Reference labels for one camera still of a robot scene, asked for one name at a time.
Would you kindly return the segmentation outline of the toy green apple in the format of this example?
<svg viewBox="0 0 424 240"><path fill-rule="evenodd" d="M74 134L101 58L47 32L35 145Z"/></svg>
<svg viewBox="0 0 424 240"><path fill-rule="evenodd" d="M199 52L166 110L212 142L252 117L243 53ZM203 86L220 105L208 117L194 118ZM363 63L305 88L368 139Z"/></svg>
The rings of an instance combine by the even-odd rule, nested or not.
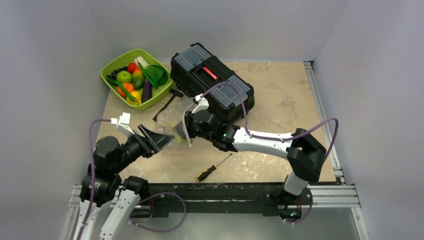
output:
<svg viewBox="0 0 424 240"><path fill-rule="evenodd" d="M130 72L123 70L117 73L116 80L124 84L124 83L132 83L133 78Z"/></svg>

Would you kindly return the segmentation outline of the toy lemon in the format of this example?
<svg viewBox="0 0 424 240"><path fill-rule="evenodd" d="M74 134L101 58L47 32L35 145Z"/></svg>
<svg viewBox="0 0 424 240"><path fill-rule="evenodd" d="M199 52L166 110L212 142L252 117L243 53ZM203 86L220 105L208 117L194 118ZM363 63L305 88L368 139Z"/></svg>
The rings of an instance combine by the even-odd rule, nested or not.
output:
<svg viewBox="0 0 424 240"><path fill-rule="evenodd" d="M130 93L131 97L127 97L126 101L133 106L139 106L142 104L142 94L139 91L132 91Z"/></svg>

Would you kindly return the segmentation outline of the toy black grapes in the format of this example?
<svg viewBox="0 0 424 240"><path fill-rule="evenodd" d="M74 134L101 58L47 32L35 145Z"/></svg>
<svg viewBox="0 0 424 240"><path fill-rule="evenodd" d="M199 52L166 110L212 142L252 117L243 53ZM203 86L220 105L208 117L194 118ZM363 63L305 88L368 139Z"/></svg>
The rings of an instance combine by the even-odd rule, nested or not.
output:
<svg viewBox="0 0 424 240"><path fill-rule="evenodd" d="M127 66L114 69L109 74L106 75L106 79L112 79L112 80L116 81L118 73L120 73L122 71L126 71L127 69L128 69Z"/></svg>

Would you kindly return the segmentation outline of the yellow black screwdriver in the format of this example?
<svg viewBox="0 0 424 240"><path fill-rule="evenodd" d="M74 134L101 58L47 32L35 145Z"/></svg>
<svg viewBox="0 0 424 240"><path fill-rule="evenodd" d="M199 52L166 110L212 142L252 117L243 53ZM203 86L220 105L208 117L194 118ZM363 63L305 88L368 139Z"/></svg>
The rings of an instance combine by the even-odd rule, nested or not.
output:
<svg viewBox="0 0 424 240"><path fill-rule="evenodd" d="M197 182L204 181L213 171L217 169L217 167L222 164L224 161L226 161L229 157L231 157L233 154L230 153L226 157L224 157L221 161L219 161L217 164L212 165L211 167L207 168L206 170L202 171L197 177Z"/></svg>

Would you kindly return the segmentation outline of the green plastic bin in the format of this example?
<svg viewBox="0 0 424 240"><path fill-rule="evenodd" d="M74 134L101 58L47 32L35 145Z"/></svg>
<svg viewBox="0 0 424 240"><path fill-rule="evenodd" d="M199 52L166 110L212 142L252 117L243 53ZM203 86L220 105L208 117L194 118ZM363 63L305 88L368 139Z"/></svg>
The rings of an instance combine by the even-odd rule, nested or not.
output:
<svg viewBox="0 0 424 240"><path fill-rule="evenodd" d="M161 66L164 69L165 75L166 75L166 82L163 85L160 85L157 87L157 89L152 89L152 98L147 100L146 103L141 103L140 105L133 105L130 104L126 98L122 97L117 90L117 86L113 86L112 83L110 83L107 79L107 76L111 75L115 70L118 70L119 68L127 67L131 62L133 62L136 57L143 57L148 64L153 64L156 66ZM106 83L106 85L111 89L111 91L121 100L123 101L127 106L134 108L136 110L145 110L147 108L150 108L154 104L158 103L159 100L163 99L169 92L173 85L173 80L170 76L169 69L163 65L159 60L157 60L155 57L153 57L150 53L145 51L144 49L133 49L130 50L121 56L117 57L116 59L112 60L110 63L108 63L106 66L103 67L103 69L100 71L100 76L102 80Z"/></svg>

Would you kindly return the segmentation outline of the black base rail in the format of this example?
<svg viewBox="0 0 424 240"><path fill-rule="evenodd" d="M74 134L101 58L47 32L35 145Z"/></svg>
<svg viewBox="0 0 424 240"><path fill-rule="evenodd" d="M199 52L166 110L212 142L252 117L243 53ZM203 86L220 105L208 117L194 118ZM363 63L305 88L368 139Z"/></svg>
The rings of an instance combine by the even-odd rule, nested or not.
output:
<svg viewBox="0 0 424 240"><path fill-rule="evenodd" d="M133 218L167 218L172 213L261 214L299 220L313 204L311 190L286 193L281 182L151 183L152 200L135 207Z"/></svg>

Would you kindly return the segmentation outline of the black hammer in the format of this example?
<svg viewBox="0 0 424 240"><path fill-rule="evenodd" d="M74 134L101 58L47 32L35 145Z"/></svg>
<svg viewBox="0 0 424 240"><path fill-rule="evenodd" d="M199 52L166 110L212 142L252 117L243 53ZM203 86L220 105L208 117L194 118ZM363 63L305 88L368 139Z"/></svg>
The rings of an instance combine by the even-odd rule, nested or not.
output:
<svg viewBox="0 0 424 240"><path fill-rule="evenodd" d="M166 102L166 104L156 113L156 115L152 118L152 120L153 121L157 121L157 118L158 118L158 115L161 113L161 112L163 112L169 105L170 105L170 103L176 98L176 97L178 97L178 98L182 98L184 95L183 95L183 93L182 92L180 92L180 91L177 91L177 90L175 90L175 89L170 89L170 91L169 91L171 94L172 94L172 96L171 96L171 98Z"/></svg>

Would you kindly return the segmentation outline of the toy red strawberry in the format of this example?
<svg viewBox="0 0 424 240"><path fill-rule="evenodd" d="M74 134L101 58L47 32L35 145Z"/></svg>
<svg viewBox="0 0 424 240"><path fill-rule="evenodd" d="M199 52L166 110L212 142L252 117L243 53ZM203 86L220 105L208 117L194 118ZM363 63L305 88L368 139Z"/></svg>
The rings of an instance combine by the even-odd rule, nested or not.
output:
<svg viewBox="0 0 424 240"><path fill-rule="evenodd" d="M128 66L127 66L127 71L130 74L133 74L135 71L140 71L140 70L141 70L140 67L137 64L135 64L134 62L129 63Z"/></svg>

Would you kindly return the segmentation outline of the toy mango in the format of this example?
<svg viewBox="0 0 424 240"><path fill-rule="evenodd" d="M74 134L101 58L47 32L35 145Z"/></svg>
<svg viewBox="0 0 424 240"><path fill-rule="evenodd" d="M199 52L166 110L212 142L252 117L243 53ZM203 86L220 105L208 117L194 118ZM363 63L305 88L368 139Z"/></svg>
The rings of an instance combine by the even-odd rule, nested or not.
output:
<svg viewBox="0 0 424 240"><path fill-rule="evenodd" d="M132 73L133 86L136 90L142 89L144 87L145 77L141 70L135 70Z"/></svg>

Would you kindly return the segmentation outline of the black toolbox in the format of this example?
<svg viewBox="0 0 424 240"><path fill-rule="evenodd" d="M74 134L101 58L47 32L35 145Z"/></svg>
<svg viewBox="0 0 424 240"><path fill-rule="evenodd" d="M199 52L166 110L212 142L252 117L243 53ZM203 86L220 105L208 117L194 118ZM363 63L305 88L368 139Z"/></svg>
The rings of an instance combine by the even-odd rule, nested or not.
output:
<svg viewBox="0 0 424 240"><path fill-rule="evenodd" d="M208 110L220 121L234 124L244 117L241 100L248 113L255 106L254 88L201 43L193 43L171 58L170 76L188 97L193 98L214 88L206 96Z"/></svg>

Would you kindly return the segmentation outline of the toy orange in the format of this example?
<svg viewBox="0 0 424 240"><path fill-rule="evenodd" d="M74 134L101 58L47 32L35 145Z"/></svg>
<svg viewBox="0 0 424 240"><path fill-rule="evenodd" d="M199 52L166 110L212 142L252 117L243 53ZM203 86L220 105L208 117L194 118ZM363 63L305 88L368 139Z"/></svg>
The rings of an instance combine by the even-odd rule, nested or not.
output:
<svg viewBox="0 0 424 240"><path fill-rule="evenodd" d="M130 94L134 90L135 88L132 83L122 83L116 88L117 93L123 98L126 98L128 96L127 93Z"/></svg>

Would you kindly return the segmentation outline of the toy green onion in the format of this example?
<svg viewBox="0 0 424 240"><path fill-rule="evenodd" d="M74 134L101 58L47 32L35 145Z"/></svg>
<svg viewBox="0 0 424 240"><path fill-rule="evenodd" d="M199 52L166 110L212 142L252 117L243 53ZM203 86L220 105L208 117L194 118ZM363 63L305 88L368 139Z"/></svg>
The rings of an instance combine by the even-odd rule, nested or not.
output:
<svg viewBox="0 0 424 240"><path fill-rule="evenodd" d="M183 123L179 121L178 123L168 121L165 125L170 133L175 137L177 142L181 145L188 145L188 140L185 136L185 132L183 130Z"/></svg>

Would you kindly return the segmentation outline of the toy green leaf vegetable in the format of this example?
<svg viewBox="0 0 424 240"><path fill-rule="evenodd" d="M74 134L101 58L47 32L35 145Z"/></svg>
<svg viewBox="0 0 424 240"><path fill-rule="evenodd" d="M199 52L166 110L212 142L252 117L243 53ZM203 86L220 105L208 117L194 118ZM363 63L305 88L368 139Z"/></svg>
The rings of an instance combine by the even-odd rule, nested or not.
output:
<svg viewBox="0 0 424 240"><path fill-rule="evenodd" d="M164 86L168 81L168 75L166 70L160 65L147 65L142 66L139 64L144 77L151 84L151 86L157 90L160 86Z"/></svg>

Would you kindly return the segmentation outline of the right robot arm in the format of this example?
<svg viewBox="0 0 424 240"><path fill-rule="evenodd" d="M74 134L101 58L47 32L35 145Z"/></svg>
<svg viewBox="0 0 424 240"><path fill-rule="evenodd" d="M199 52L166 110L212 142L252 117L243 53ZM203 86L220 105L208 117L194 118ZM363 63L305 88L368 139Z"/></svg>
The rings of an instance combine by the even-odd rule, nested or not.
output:
<svg viewBox="0 0 424 240"><path fill-rule="evenodd" d="M284 181L280 196L288 204L300 198L309 183L320 179L327 149L307 130L294 133L246 131L244 127L223 123L208 110L186 112L183 117L183 136L202 138L223 152L256 152L285 159L291 173Z"/></svg>

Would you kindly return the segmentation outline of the toy green bean pod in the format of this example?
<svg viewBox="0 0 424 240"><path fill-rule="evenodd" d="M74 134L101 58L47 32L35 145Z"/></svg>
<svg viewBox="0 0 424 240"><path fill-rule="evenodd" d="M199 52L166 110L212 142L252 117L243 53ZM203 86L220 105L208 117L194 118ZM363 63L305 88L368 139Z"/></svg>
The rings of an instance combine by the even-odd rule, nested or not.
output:
<svg viewBox="0 0 424 240"><path fill-rule="evenodd" d="M138 101L137 101L137 99L136 99L133 95L131 95L131 92L130 92L130 91L128 91L128 90L124 87L124 85L123 85L122 83L120 83L120 82L119 82L119 81L117 81L117 80L112 80L112 79L107 79L107 81L108 81L109 83L112 83L112 84L117 85L117 86L118 86L118 89L119 89L121 92L123 92L123 93L125 94L125 96L126 96L126 97L128 97L131 101L133 101L133 102L138 102Z"/></svg>

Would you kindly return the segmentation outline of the toy purple eggplant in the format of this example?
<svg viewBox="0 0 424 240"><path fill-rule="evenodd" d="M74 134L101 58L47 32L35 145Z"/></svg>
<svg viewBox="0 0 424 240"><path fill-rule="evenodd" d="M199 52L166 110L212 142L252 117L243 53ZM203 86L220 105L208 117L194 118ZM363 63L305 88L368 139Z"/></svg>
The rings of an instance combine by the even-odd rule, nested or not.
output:
<svg viewBox="0 0 424 240"><path fill-rule="evenodd" d="M149 80L145 80L143 84L142 94L141 94L141 100L142 103L145 103L149 101L152 98L152 84Z"/></svg>

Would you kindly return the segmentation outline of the clear zip top bag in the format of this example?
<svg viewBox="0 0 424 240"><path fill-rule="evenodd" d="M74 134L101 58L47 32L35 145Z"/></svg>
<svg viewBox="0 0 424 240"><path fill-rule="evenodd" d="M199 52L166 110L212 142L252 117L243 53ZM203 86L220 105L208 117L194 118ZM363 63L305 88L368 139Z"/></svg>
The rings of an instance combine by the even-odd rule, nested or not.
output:
<svg viewBox="0 0 424 240"><path fill-rule="evenodd" d="M156 129L163 134L173 135L175 140L169 145L176 147L190 147L193 140L188 141L183 129L183 117L187 111L194 109L192 98L180 98L172 102L166 109L161 111L155 120Z"/></svg>

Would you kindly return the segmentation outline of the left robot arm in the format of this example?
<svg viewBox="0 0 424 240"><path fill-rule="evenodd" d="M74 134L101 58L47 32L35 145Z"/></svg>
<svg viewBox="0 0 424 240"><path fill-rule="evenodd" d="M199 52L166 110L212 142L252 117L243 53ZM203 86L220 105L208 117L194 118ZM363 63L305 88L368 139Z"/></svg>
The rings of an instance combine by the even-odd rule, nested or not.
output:
<svg viewBox="0 0 424 240"><path fill-rule="evenodd" d="M125 180L120 172L139 157L150 158L159 153L174 136L151 131L139 125L141 133L116 118L110 120L127 137L120 143L114 136L106 136L92 148L92 157L79 194L78 227L75 240L113 240L136 205L151 204L153 196L147 180L130 176Z"/></svg>

